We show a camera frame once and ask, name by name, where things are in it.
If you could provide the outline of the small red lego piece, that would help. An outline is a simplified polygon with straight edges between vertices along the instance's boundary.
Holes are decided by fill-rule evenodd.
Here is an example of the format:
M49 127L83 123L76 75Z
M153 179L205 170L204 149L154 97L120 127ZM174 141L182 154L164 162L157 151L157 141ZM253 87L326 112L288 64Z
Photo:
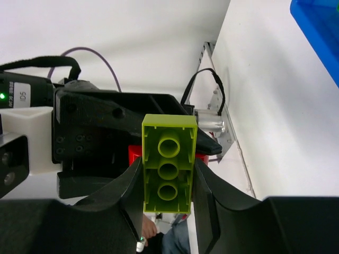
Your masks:
M192 152L186 150L186 148L181 148L178 155L173 158L163 158L161 155L155 155L152 158L151 155L153 155L153 151L149 154L149 160L145 161L145 169L158 170L160 168L162 170L178 171L183 168L183 170L190 170L192 163L194 163ZM128 156L129 165L131 165L137 158L142 156L142 146L130 145L128 147Z

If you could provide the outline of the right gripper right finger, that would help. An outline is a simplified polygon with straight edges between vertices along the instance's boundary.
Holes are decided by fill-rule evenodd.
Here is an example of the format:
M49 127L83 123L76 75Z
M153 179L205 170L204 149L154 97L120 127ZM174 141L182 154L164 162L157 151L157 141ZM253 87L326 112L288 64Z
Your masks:
M200 159L193 177L199 253L338 253L337 197L259 201Z

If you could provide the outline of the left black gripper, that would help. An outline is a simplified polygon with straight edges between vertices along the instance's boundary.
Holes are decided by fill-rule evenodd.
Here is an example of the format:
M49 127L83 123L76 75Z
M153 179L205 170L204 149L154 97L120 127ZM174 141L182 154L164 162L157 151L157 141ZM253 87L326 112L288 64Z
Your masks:
M128 147L141 142L146 114L187 115L169 94L58 89L52 127L52 162L61 199L88 196L129 167Z

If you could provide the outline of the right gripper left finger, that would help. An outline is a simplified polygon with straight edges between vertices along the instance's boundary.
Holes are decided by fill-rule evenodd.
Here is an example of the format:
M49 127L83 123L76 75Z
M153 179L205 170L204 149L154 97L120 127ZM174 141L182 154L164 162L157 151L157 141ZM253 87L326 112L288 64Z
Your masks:
M1 202L1 253L135 253L141 237L142 159L70 206L55 199Z

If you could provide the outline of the yellow long lego brick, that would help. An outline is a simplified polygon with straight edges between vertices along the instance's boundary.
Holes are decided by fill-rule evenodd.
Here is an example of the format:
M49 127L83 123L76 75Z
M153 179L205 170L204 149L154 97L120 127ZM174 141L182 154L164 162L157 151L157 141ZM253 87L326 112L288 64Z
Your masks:
M189 213L198 132L195 117L147 114L141 130L144 211Z

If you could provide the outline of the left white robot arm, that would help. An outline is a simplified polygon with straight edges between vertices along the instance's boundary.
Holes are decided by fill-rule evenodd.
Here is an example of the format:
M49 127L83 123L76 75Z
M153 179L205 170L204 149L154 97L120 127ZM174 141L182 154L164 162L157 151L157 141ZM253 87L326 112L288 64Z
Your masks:
M33 113L46 119L27 124L1 118L1 195L18 187L33 170L60 166L58 196L87 196L129 167L129 147L141 145L147 114L192 115L193 107L169 94L100 90L79 80L71 57L47 56L1 65L1 113Z

